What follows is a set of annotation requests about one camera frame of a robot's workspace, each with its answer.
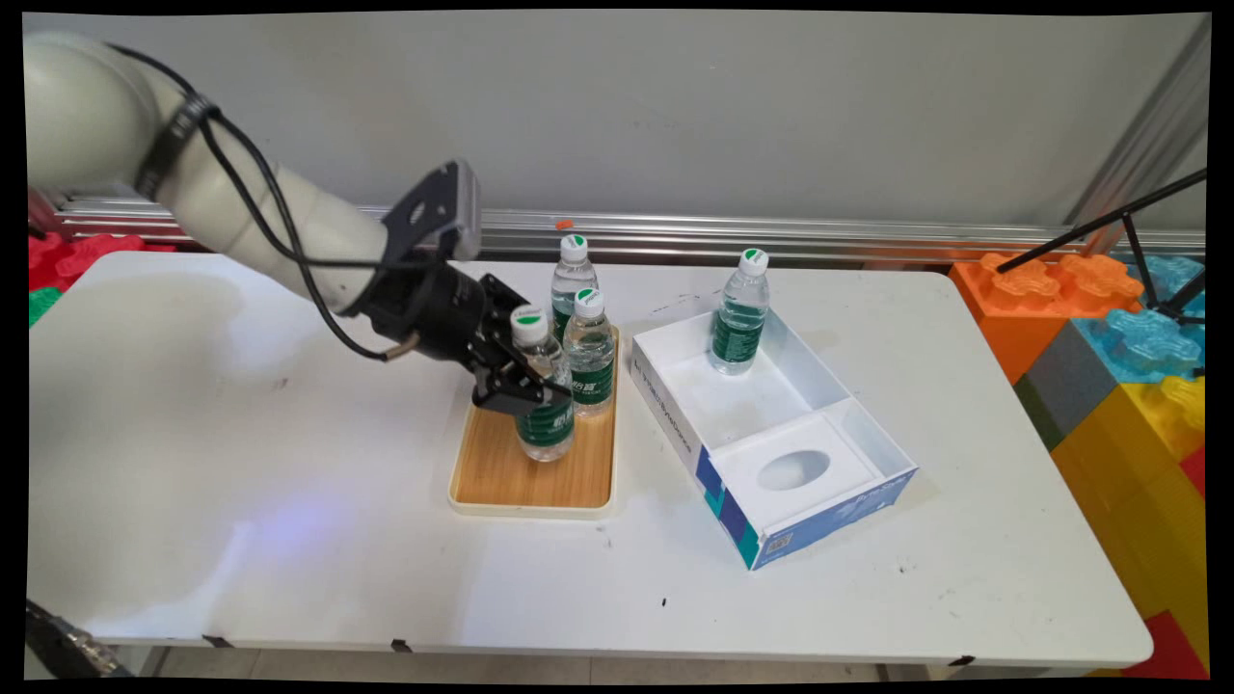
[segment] green bottle label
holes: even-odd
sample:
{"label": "green bottle label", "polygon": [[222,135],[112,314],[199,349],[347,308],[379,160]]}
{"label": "green bottle label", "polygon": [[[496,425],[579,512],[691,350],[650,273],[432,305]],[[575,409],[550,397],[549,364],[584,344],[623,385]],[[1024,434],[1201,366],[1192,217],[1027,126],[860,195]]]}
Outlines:
{"label": "green bottle label", "polygon": [[540,405],[524,417],[515,417],[518,437],[532,446],[557,446],[574,431],[570,401],[561,405]]}
{"label": "green bottle label", "polygon": [[612,395],[613,362],[608,362],[608,366],[594,372],[570,372],[570,378],[574,380],[575,403],[580,405],[596,405]]}
{"label": "green bottle label", "polygon": [[712,337],[711,351],[726,362],[748,362],[759,351],[761,335],[763,324],[758,327],[734,327],[716,316],[716,336]]}
{"label": "green bottle label", "polygon": [[565,324],[570,322],[570,314],[563,314],[553,306],[553,337],[561,345],[565,345]]}

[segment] floor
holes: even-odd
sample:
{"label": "floor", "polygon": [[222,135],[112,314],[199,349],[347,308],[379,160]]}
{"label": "floor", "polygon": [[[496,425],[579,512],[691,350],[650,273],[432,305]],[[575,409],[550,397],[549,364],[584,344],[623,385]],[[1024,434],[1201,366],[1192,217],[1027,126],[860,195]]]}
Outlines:
{"label": "floor", "polygon": [[[121,651],[117,653],[121,661],[147,677],[455,684],[787,684],[887,679],[886,668],[872,664],[207,647],[154,648],[147,650],[148,656],[133,653],[132,647]],[[27,650],[27,679],[32,679],[30,659]]]}

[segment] metal rail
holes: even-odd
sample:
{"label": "metal rail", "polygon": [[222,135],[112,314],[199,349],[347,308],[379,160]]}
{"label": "metal rail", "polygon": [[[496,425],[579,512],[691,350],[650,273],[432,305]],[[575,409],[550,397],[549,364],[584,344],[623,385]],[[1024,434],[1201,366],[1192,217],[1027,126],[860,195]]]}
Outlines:
{"label": "metal rail", "polygon": [[[362,206],[380,219],[387,207]],[[56,211],[62,233],[137,233],[157,243],[191,243],[159,205],[139,199],[78,196]],[[780,267],[847,267],[865,263],[942,264],[976,261],[987,252],[1016,256],[1069,231],[1062,226],[948,225],[792,219],[700,217],[568,211],[485,210],[485,259],[553,261],[560,233],[573,220],[601,262],[647,264],[731,264],[743,248],[759,246]],[[1144,251],[1202,257],[1204,232],[1140,230]],[[1079,253],[1066,245],[1055,256]],[[1130,258],[1125,241],[1116,256]]]}

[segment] red foam block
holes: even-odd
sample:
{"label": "red foam block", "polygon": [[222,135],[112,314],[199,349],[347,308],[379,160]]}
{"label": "red foam block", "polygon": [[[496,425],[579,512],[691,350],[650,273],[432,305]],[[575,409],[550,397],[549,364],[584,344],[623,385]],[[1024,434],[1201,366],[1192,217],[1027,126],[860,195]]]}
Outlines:
{"label": "red foam block", "polygon": [[1204,664],[1169,610],[1144,620],[1153,636],[1153,657],[1123,671],[1123,677],[1208,679]]}
{"label": "red foam block", "polygon": [[139,236],[91,236],[70,246],[73,254],[56,263],[56,274],[73,285],[99,258],[116,251],[143,251]]}
{"label": "red foam block", "polygon": [[35,238],[28,236],[30,256],[30,290],[37,291],[47,286],[54,286],[60,291],[68,289],[68,284],[56,274],[56,263],[72,253],[69,245],[58,233],[51,233],[47,238]]}
{"label": "red foam block", "polygon": [[1187,456],[1187,458],[1180,464],[1182,466],[1182,472],[1187,475],[1187,479],[1190,479],[1191,483],[1196,485],[1196,489],[1199,490],[1199,498],[1207,501],[1208,499],[1204,496],[1204,449],[1201,448],[1199,451]]}

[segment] bamboo tray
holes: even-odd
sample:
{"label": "bamboo tray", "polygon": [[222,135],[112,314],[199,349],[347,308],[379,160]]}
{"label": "bamboo tray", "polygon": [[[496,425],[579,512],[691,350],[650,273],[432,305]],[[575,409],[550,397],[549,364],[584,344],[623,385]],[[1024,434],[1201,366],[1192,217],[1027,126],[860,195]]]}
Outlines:
{"label": "bamboo tray", "polygon": [[454,463],[449,499],[460,514],[549,519],[596,519],[607,514],[613,493],[617,380],[621,333],[616,326],[613,399],[608,410],[574,421],[574,445],[549,463],[528,458],[518,446],[510,415],[468,411],[463,445]]}

